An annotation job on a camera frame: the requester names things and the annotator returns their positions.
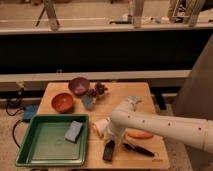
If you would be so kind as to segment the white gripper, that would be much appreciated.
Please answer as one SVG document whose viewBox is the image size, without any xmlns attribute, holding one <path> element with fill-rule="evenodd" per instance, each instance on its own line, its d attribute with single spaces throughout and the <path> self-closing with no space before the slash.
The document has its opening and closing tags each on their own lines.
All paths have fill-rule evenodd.
<svg viewBox="0 0 213 171">
<path fill-rule="evenodd" d="M 123 140 L 125 136 L 125 128 L 119 125 L 116 125 L 112 121 L 109 121 L 104 130 L 104 138 L 106 140 L 119 141 Z"/>
</svg>

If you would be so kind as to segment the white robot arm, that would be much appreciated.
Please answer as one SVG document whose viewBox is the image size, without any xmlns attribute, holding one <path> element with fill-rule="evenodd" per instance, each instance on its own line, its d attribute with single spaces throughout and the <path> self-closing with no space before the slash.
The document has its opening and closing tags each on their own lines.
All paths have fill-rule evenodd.
<svg viewBox="0 0 213 171">
<path fill-rule="evenodd" d="M 137 112 L 134 102 L 124 100 L 109 114 L 107 131 L 111 136 L 121 138 L 126 128 L 172 138 L 194 148 L 213 153 L 212 120 Z"/>
</svg>

